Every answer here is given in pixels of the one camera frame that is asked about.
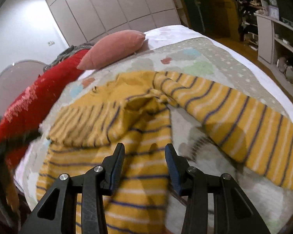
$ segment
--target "yellow object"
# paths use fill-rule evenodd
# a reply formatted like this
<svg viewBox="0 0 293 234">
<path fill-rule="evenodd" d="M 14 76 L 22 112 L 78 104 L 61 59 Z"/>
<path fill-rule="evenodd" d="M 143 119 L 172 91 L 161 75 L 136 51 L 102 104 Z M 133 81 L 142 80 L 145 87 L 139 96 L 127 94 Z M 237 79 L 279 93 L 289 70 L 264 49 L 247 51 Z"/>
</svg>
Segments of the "yellow object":
<svg viewBox="0 0 293 234">
<path fill-rule="evenodd" d="M 40 199 L 62 173 L 85 173 L 125 145 L 119 189 L 104 198 L 109 233 L 159 233 L 164 226 L 172 142 L 170 111 L 180 105 L 230 157 L 293 190 L 293 124 L 254 98 L 177 72 L 123 73 L 62 108 L 37 182 Z M 76 228 L 80 230 L 80 205 Z"/>
</svg>

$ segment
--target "gray knitted blanket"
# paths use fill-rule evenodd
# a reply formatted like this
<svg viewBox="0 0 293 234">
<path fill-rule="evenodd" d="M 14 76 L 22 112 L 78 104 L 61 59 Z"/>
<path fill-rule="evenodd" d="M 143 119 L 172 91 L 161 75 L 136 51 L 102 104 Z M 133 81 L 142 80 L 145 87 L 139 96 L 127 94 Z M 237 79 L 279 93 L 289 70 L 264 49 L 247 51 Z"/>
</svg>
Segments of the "gray knitted blanket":
<svg viewBox="0 0 293 234">
<path fill-rule="evenodd" d="M 60 53 L 53 62 L 45 65 L 43 68 L 43 71 L 46 72 L 48 69 L 54 67 L 55 65 L 57 65 L 61 61 L 64 61 L 65 59 L 73 56 L 75 53 L 77 53 L 83 49 L 92 48 L 93 45 L 94 45 L 94 43 L 84 43 L 84 44 L 80 44 L 78 46 L 70 46 L 68 49 L 66 49 L 62 53 Z"/>
</svg>

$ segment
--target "clock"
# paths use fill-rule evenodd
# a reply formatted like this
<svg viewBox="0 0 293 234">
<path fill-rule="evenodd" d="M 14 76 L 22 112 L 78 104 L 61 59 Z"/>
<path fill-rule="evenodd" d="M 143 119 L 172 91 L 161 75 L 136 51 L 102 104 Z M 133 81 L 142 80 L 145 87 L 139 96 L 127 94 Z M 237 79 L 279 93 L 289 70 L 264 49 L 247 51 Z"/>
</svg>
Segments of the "clock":
<svg viewBox="0 0 293 234">
<path fill-rule="evenodd" d="M 269 0 L 270 5 L 278 6 L 277 0 Z"/>
<path fill-rule="evenodd" d="M 268 6 L 268 15 L 279 20 L 279 8 L 269 5 Z"/>
</svg>

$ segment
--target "pink pillow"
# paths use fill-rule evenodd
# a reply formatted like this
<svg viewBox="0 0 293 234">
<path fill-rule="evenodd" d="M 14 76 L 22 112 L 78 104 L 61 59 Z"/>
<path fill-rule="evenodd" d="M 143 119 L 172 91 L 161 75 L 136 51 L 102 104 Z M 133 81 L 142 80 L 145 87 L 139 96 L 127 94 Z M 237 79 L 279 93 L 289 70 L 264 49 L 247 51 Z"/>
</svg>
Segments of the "pink pillow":
<svg viewBox="0 0 293 234">
<path fill-rule="evenodd" d="M 134 30 L 112 33 L 100 39 L 81 59 L 78 69 L 100 69 L 119 61 L 141 48 L 146 35 Z"/>
</svg>

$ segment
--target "bed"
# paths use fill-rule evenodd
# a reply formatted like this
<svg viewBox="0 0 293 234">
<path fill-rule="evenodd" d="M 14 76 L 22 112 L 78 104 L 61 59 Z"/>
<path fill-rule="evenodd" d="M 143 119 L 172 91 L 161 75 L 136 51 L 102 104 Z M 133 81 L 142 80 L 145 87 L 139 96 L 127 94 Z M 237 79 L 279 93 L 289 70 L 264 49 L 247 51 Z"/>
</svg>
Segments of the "bed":
<svg viewBox="0 0 293 234">
<path fill-rule="evenodd" d="M 36 182 L 48 149 L 46 136 L 61 107 L 74 102 L 96 85 L 113 80 L 118 73 L 138 70 L 166 70 L 192 74 L 236 88 L 272 107 L 293 122 L 293 104 L 281 89 L 257 66 L 233 50 L 184 26 L 165 26 L 146 32 L 141 50 L 98 71 L 85 71 L 66 86 L 59 100 L 41 124 L 43 135 L 31 143 L 14 179 L 25 194 L 29 207 L 37 204 Z M 251 199 L 271 233 L 284 233 L 293 215 L 293 191 L 272 184 L 253 171 L 235 165 L 200 129 L 201 125 L 179 108 L 170 107 L 173 143 L 180 155 L 203 172 L 212 175 L 230 173 Z M 169 195 L 166 228 L 181 233 L 185 201 Z M 213 233 L 213 214 L 209 215 L 209 233 Z"/>
</svg>

